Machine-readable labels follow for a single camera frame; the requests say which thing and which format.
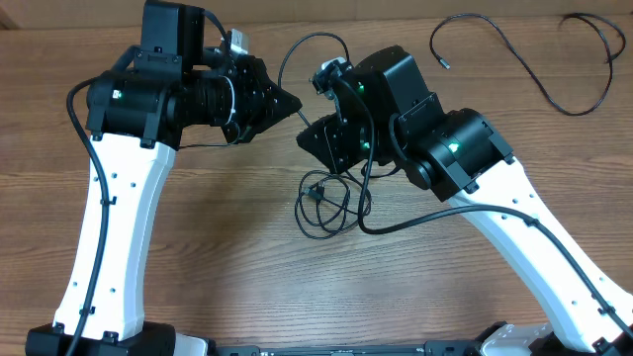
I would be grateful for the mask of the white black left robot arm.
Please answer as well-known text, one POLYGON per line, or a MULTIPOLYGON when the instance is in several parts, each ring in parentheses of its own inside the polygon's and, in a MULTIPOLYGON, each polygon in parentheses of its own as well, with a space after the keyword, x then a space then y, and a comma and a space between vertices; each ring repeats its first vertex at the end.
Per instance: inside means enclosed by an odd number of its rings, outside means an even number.
POLYGON ((143 7, 141 39, 102 74, 77 85, 88 116, 74 128, 90 182, 68 286, 53 321, 30 330, 29 355, 211 355, 214 343, 145 317, 143 286, 155 213, 191 126, 248 143, 297 113, 239 31, 204 44, 206 9, 143 7))

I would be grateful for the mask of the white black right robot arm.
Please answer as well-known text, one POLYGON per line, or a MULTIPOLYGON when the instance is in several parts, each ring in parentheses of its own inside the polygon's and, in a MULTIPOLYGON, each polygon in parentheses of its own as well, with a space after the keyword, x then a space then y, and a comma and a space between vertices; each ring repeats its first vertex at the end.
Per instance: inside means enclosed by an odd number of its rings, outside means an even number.
POLYGON ((480 113, 444 111, 413 59, 394 45, 358 64, 325 62, 312 79, 336 110, 298 136, 329 171, 394 163, 494 246, 535 297, 541 325, 500 323, 471 355, 628 355, 632 297, 584 253, 480 113))

